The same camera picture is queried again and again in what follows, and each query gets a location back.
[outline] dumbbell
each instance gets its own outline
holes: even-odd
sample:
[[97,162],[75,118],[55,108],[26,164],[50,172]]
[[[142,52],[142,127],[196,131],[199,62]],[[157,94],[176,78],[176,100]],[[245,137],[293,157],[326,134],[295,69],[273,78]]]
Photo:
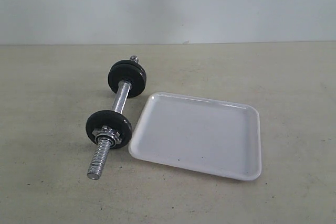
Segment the dumbbell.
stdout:
[[138,64],[137,56],[129,60],[115,63],[109,72],[108,83],[116,93],[111,110],[98,111],[88,118],[86,133],[97,144],[88,177],[93,180],[100,178],[110,149],[119,149],[128,144],[132,137],[132,125],[122,115],[126,99],[136,97],[146,86],[146,72]]

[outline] white tray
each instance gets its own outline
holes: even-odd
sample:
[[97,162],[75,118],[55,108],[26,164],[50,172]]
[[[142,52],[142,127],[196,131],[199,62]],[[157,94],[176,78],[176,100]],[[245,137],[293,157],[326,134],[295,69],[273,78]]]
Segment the white tray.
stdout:
[[149,162],[254,180],[261,173],[259,114],[244,104],[155,93],[129,152]]

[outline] gray table surface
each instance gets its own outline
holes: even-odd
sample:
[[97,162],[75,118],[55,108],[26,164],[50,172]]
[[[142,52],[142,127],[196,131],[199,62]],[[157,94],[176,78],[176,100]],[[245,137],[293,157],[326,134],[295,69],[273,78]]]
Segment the gray table surface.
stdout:
[[[252,105],[261,176],[239,182],[123,148],[89,180],[86,119],[111,106],[108,71],[134,54],[148,74],[124,109],[134,126],[157,91]],[[0,115],[0,223],[336,223],[336,42],[0,46]]]

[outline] plastic tray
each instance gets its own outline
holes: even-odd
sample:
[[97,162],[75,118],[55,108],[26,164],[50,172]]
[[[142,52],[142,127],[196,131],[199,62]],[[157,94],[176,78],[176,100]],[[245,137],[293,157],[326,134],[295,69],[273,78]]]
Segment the plastic tray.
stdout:
[[141,160],[239,180],[261,173],[259,114],[251,106],[159,92],[129,144]]

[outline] white wall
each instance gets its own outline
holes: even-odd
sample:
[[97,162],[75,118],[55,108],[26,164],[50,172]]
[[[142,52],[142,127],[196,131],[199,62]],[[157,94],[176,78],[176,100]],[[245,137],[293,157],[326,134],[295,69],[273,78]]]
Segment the white wall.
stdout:
[[0,44],[336,40],[336,0],[0,0]]

